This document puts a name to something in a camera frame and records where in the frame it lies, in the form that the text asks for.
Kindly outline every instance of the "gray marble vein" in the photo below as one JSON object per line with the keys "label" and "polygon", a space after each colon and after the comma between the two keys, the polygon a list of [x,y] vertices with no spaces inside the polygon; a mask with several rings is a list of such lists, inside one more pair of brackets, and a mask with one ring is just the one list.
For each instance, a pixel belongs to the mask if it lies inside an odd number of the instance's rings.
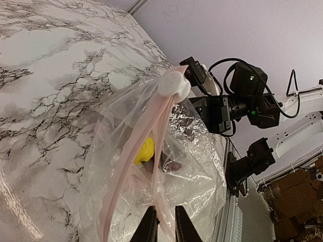
{"label": "gray marble vein", "polygon": [[120,10],[0,0],[0,241],[80,240],[79,187],[102,103],[168,67]]}

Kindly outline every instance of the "gray floor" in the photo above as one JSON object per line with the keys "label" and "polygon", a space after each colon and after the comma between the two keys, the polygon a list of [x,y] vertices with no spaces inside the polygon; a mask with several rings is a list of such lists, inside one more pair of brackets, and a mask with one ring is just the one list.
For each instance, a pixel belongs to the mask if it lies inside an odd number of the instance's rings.
{"label": "gray floor", "polygon": [[242,242],[273,242],[274,226],[268,206],[256,192],[253,179],[248,179],[249,196],[239,197],[239,207],[243,212]]}

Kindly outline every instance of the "plastic bag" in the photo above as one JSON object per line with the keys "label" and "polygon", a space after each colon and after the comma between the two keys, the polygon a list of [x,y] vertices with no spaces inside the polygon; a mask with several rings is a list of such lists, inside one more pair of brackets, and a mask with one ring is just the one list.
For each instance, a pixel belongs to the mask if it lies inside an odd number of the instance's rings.
{"label": "plastic bag", "polygon": [[[84,241],[106,242],[108,234],[109,241],[130,241],[150,205],[156,206],[160,220],[158,241],[175,241],[176,205],[185,207],[202,240],[211,241],[215,216],[225,202],[223,167],[213,139],[190,102],[173,105],[171,97],[167,105],[162,104],[165,100],[156,95],[160,80],[144,79],[132,85],[101,113],[83,181]],[[156,103],[160,112],[151,117],[149,105],[156,107]],[[134,130],[149,126],[153,119],[157,125],[152,132],[142,129],[135,138],[141,142],[134,144]],[[154,160],[126,165],[125,153],[133,158],[148,136],[155,140]]]}

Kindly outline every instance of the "marble surface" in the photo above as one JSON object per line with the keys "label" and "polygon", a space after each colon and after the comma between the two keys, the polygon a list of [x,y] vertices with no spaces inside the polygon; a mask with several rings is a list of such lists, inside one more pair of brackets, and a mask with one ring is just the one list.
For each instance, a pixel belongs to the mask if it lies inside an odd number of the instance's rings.
{"label": "marble surface", "polygon": [[120,10],[0,0],[0,241],[80,240],[79,186],[102,103],[169,66]]}

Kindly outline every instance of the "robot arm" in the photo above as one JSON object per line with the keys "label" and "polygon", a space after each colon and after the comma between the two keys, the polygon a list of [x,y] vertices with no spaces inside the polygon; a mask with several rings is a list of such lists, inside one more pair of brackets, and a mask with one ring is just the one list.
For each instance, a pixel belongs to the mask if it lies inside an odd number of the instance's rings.
{"label": "robot arm", "polygon": [[250,145],[247,156],[239,160],[229,153],[226,179],[229,190],[235,196],[239,195],[240,185],[249,176],[262,173],[288,150],[323,132],[322,80],[316,87],[289,94],[283,97],[280,103],[276,103],[272,95],[263,93],[263,82],[267,82],[267,75],[261,69],[253,67],[261,76],[261,82],[249,67],[237,63],[229,69],[235,71],[230,84],[233,93],[230,91],[229,95],[214,96],[219,90],[212,87],[215,85],[212,75],[202,65],[192,57],[181,64],[189,65],[189,73],[185,76],[192,87],[198,86],[206,95],[191,98],[190,101],[210,133],[221,134],[229,130],[231,122],[239,121],[243,116],[248,117],[251,125],[261,129],[278,126],[287,119],[284,115],[280,115],[281,111],[287,115],[296,113],[299,94],[299,115],[306,115],[303,119],[282,133],[254,142]]}

